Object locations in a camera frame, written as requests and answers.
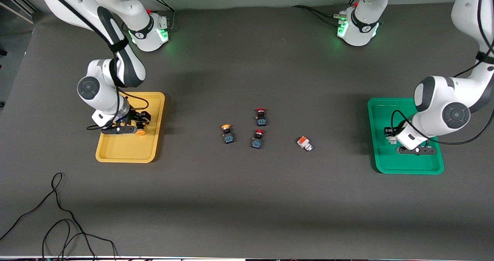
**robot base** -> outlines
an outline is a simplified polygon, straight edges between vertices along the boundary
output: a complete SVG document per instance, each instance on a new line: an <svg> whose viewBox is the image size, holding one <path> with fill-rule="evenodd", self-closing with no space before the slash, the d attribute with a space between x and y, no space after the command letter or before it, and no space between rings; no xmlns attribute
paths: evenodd
<svg viewBox="0 0 494 261"><path fill-rule="evenodd" d="M338 27L337 36L347 42L349 45L360 47L364 46L376 35L376 30L379 23L369 32L362 33L350 20L350 15L355 7L348 7L346 10L340 11L340 14L346 15L347 20L343 25Z"/></svg>
<svg viewBox="0 0 494 261"><path fill-rule="evenodd" d="M101 163L149 163L156 155L159 128L164 109L164 94L161 92L129 92L130 95L149 101L146 108L152 120L146 125L146 134L104 134L99 137L96 159ZM128 98L129 103L136 107L144 107L139 99Z"/></svg>
<svg viewBox="0 0 494 261"><path fill-rule="evenodd" d="M416 113L412 98L373 98L367 103L369 110L370 132L374 147L374 159L376 168L382 173L390 174L417 174L438 175L444 170L443 157L438 143L431 142L428 151L434 150L434 154L423 152L419 156L410 152L399 152L401 144L390 144L384 135L383 129L390 127L390 118L394 110L399 109L405 115ZM395 125L401 121L401 117L395 115Z"/></svg>
<svg viewBox="0 0 494 261"><path fill-rule="evenodd" d="M163 44L168 42L169 39L168 19L164 16L159 16L156 13L151 13L150 17L154 20L154 27L146 37L139 38L129 31L132 42L136 44L140 50L145 52L152 52L159 49Z"/></svg>

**small electronic component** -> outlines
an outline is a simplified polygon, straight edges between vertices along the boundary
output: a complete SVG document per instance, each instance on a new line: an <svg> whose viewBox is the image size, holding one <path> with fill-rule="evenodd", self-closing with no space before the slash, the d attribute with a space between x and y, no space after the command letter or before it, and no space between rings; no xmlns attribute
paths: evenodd
<svg viewBox="0 0 494 261"><path fill-rule="evenodd" d="M266 117L264 116L266 114L266 110L264 108L258 108L256 110L257 116L255 117L257 120L257 126L258 127L263 127L267 124Z"/></svg>
<svg viewBox="0 0 494 261"><path fill-rule="evenodd" d="M254 133L254 137L252 138L252 143L251 143L251 147L252 148L256 148L256 149L260 149L261 148L261 145L262 145L262 136L264 134L264 131L263 130L256 130L255 133Z"/></svg>
<svg viewBox="0 0 494 261"><path fill-rule="evenodd" d="M346 20L346 15L344 14L333 14L333 18L337 20Z"/></svg>
<svg viewBox="0 0 494 261"><path fill-rule="evenodd" d="M391 129L391 127L385 127L384 128L384 137L388 140L388 143L390 145L396 145L397 144L397 139L396 139L396 134L399 133L400 128L403 126L404 121L400 123L398 127L395 127L394 129Z"/></svg>
<svg viewBox="0 0 494 261"><path fill-rule="evenodd" d="M221 126L221 129L223 130L223 141L226 144L232 143L235 141L235 140L233 140L233 134L232 134L231 127L232 126L229 124Z"/></svg>
<svg viewBox="0 0 494 261"><path fill-rule="evenodd" d="M307 151L312 150L312 145L309 143L309 139L305 136L302 136L300 139L298 139L297 144Z"/></svg>

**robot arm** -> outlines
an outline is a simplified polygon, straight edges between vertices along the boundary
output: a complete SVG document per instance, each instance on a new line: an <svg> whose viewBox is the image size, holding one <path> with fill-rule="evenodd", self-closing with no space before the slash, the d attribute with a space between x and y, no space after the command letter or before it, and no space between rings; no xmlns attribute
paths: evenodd
<svg viewBox="0 0 494 261"><path fill-rule="evenodd" d="M79 81L78 94L96 109L92 118L99 127L107 127L130 110L128 101L117 92L117 86L137 87L146 78L146 70L129 46L111 13L95 0L62 0L71 6L89 24L76 16L60 0L44 0L61 20L96 30L109 44L115 59L94 60L88 73Z"/></svg>
<svg viewBox="0 0 494 261"><path fill-rule="evenodd" d="M358 6L340 11L350 17L339 29L337 36L352 46L366 45L376 35L379 18L388 6L388 0L360 0Z"/></svg>
<svg viewBox="0 0 494 261"><path fill-rule="evenodd" d="M428 76L415 89L414 102L417 113L396 136L407 149L413 150L427 137L442 136L462 129L470 120L471 113L489 102L494 73L494 54L481 36L477 22L479 0L456 0L452 20L462 32L478 41L480 51L477 65L467 78ZM492 41L492 0L482 0L480 21L488 40Z"/></svg>
<svg viewBox="0 0 494 261"><path fill-rule="evenodd" d="M117 14L129 28L132 41L139 49L150 52L168 41L168 21L156 13L148 13L138 0L96 0Z"/></svg>

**black strap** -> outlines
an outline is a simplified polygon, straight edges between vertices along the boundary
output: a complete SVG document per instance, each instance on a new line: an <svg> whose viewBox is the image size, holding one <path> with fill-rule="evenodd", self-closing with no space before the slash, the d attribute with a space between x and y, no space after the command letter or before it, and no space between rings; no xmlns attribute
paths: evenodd
<svg viewBox="0 0 494 261"><path fill-rule="evenodd" d="M487 56L485 53L480 52L480 51L477 53L475 58L480 62L494 64L494 57Z"/></svg>
<svg viewBox="0 0 494 261"><path fill-rule="evenodd" d="M126 87L124 83L122 83L122 81L117 77L117 66L115 58L110 61L110 67L113 67L113 69L110 68L110 76L112 76L113 83L115 83L115 85L118 87Z"/></svg>
<svg viewBox="0 0 494 261"><path fill-rule="evenodd" d="M148 33L150 33L152 31L153 28L154 28L154 20L153 20L152 16L149 16L149 22L145 28L143 28L139 31L133 31L132 29L129 29L129 31L137 39L144 39L144 38L146 38Z"/></svg>
<svg viewBox="0 0 494 261"><path fill-rule="evenodd" d="M123 40L118 41L117 43L113 45L108 45L108 48L114 53L121 51L129 44L129 40L127 40L127 37L124 37Z"/></svg>
<svg viewBox="0 0 494 261"><path fill-rule="evenodd" d="M377 23L379 22L379 20L377 22L373 22L372 24L366 24L365 22L361 22L355 16L355 9L353 9L353 11L352 11L352 13L350 15L350 19L352 20L352 23L356 27L358 27L358 29L360 30L361 33L370 32L371 29L373 29L377 25Z"/></svg>

